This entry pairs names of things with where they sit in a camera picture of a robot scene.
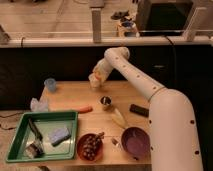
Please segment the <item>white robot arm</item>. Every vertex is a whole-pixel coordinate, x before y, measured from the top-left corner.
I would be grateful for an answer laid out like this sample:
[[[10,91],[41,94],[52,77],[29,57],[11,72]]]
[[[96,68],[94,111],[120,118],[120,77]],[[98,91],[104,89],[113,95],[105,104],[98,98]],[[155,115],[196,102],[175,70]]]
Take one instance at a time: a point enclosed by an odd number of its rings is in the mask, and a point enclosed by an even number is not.
[[[132,65],[127,47],[108,48],[93,74],[103,84],[117,69],[148,101],[152,171],[204,171],[192,103]]]

